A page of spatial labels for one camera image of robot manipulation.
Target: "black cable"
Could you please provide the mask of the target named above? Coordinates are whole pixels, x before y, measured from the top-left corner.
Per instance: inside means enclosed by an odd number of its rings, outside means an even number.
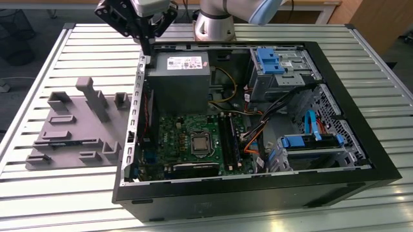
[[[188,10],[188,0],[182,0],[182,2],[183,2],[183,7],[186,9],[186,13],[182,15],[181,19],[183,18],[183,16],[188,16],[188,23],[192,23],[192,19],[189,16],[189,10]]]
[[[245,112],[238,111],[238,110],[228,110],[228,109],[225,109],[224,107],[221,107],[218,104],[216,104],[213,102],[209,102],[209,104],[216,106],[216,108],[218,108],[221,111],[233,112],[233,113],[238,113],[238,114],[242,114],[242,115],[254,115],[253,113],[245,113]]]
[[[290,23],[293,12],[294,12],[294,0],[292,0],[292,10],[290,10],[290,15],[289,15],[289,19],[288,19],[286,23]]]
[[[253,127],[253,130],[248,131],[245,133],[245,137],[250,136],[250,134],[261,129],[261,126],[265,126],[270,116],[277,113],[278,110],[281,110],[290,102],[293,96],[309,89],[314,89],[318,86],[318,83],[312,83],[305,86],[296,87],[293,90],[290,90],[281,98],[277,99],[277,101],[273,102],[270,107],[264,112],[264,115],[260,118],[260,124]]]

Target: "orange wire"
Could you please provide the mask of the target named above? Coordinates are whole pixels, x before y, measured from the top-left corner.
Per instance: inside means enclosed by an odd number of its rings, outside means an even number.
[[[246,106],[248,106],[248,102],[245,102],[245,112],[246,112],[246,113],[253,113],[254,111],[248,111]]]
[[[252,144],[253,144],[254,140],[257,139],[258,135],[260,135],[260,134],[261,134],[261,132],[264,131],[264,127],[262,127],[262,129],[257,132],[257,134],[256,134],[254,138],[252,139],[252,141],[248,143],[248,145],[246,145],[246,147],[245,147],[245,152],[258,154],[258,151],[249,150],[248,148],[252,146]]]

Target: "cable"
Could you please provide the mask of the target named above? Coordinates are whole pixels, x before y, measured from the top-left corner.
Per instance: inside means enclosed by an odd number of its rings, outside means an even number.
[[[182,0],[183,2],[183,7],[186,9],[186,13],[182,15],[181,19],[183,18],[183,16],[188,16],[188,23],[192,23],[192,19],[190,19],[190,16],[189,16],[189,11],[188,11],[188,0]]]
[[[221,103],[221,102],[226,102],[226,101],[232,100],[233,97],[236,96],[236,94],[237,94],[237,83],[236,83],[233,76],[222,68],[216,67],[216,69],[221,70],[229,76],[229,78],[232,79],[232,82],[234,84],[234,92],[233,92],[233,95],[229,98],[222,99],[222,100],[209,101],[212,103]]]
[[[320,125],[321,133],[328,134],[328,131],[327,131],[325,126],[324,126],[324,124],[322,124],[322,122],[321,122],[320,119],[317,119],[317,123],[318,123],[318,125]]]
[[[252,146],[254,140],[257,139],[257,137],[258,137],[258,135],[261,134],[262,131],[264,131],[264,127],[262,127],[262,129],[257,132],[256,136],[253,137],[253,139],[250,140],[250,142],[249,142],[248,145],[245,146],[245,152],[258,154],[258,151],[249,150],[249,147]]]
[[[294,0],[292,0],[292,11],[290,11],[290,15],[289,15],[289,19],[288,19],[286,23],[290,23],[293,12],[294,12]]]
[[[249,104],[249,102],[245,102],[245,112],[246,112],[246,113],[254,113],[254,111],[249,111],[249,110],[248,110],[248,104]]]
[[[2,80],[6,80],[6,79],[36,79],[35,77],[4,77],[4,78],[0,78]]]
[[[217,109],[220,109],[221,111],[226,111],[226,112],[233,112],[233,113],[238,113],[238,114],[242,114],[242,115],[254,115],[252,113],[245,113],[245,112],[241,112],[241,111],[237,111],[237,110],[228,110],[225,108],[222,108],[220,105],[217,105],[216,103],[213,102],[209,102],[209,104],[212,104]]]
[[[266,123],[266,121],[270,119],[272,113],[276,113],[280,109],[282,109],[288,103],[290,102],[292,98],[294,97],[296,93],[300,93],[305,90],[313,89],[318,86],[318,83],[312,83],[301,87],[296,87],[293,90],[290,90],[281,98],[277,99],[277,101],[273,102],[268,110],[264,112],[264,115],[261,116],[260,119],[260,124],[254,127],[252,131],[248,131],[244,134],[244,137],[249,136],[256,130],[260,129],[262,124]]]

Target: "metal workbench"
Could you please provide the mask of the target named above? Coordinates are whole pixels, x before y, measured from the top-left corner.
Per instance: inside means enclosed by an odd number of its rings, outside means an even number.
[[[161,40],[192,41],[192,29],[192,25],[174,25]],[[95,89],[106,95],[133,93],[139,57],[133,39],[107,25],[67,25],[0,145],[0,230],[413,230],[413,98],[359,32],[335,25],[237,25],[236,31],[240,41],[320,43],[404,178],[332,207],[141,223],[111,203],[117,167],[34,172],[24,168],[53,91],[81,95],[77,77],[91,76]]]

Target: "wire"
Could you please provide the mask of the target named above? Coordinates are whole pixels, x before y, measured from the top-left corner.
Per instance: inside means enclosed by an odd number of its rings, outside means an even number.
[[[209,102],[209,104],[212,104],[217,109],[220,109],[221,111],[226,111],[226,112],[233,112],[233,113],[238,113],[238,114],[242,114],[242,115],[254,115],[252,113],[245,113],[245,112],[241,112],[238,110],[228,110],[225,108],[222,108],[220,105],[217,105],[216,103],[213,102]]]
[[[325,129],[325,126],[324,126],[324,124],[322,124],[322,122],[321,122],[320,119],[317,119],[317,123],[318,123],[318,125],[320,125],[321,133],[328,134],[328,130]]]
[[[262,129],[257,132],[256,136],[253,137],[253,139],[250,140],[250,142],[249,142],[248,145],[245,146],[245,152],[258,154],[258,151],[249,150],[249,147],[252,146],[254,140],[257,139],[257,137],[258,137],[258,135],[262,133],[262,131],[264,131],[264,127],[262,127]]]
[[[254,111],[249,111],[249,110],[248,110],[248,104],[249,104],[249,102],[245,102],[245,112],[246,112],[246,113],[254,113]]]
[[[6,80],[6,79],[36,79],[35,77],[4,77],[4,78],[0,78],[2,80]]]
[[[292,0],[292,11],[290,11],[290,15],[289,15],[289,19],[288,19],[286,23],[290,23],[293,12],[294,12],[294,0]]]
[[[192,19],[189,16],[189,10],[188,10],[188,0],[182,0],[182,2],[183,2],[183,7],[186,8],[186,13],[182,15],[181,18],[183,18],[183,16],[188,16],[188,23],[192,23]]]
[[[232,82],[234,84],[234,92],[233,92],[233,95],[229,98],[222,99],[222,100],[209,101],[212,103],[221,103],[221,102],[226,102],[226,101],[232,100],[233,97],[236,96],[236,94],[237,94],[237,83],[236,83],[233,76],[222,68],[216,67],[216,69],[221,70],[229,76],[229,78],[232,79]]]

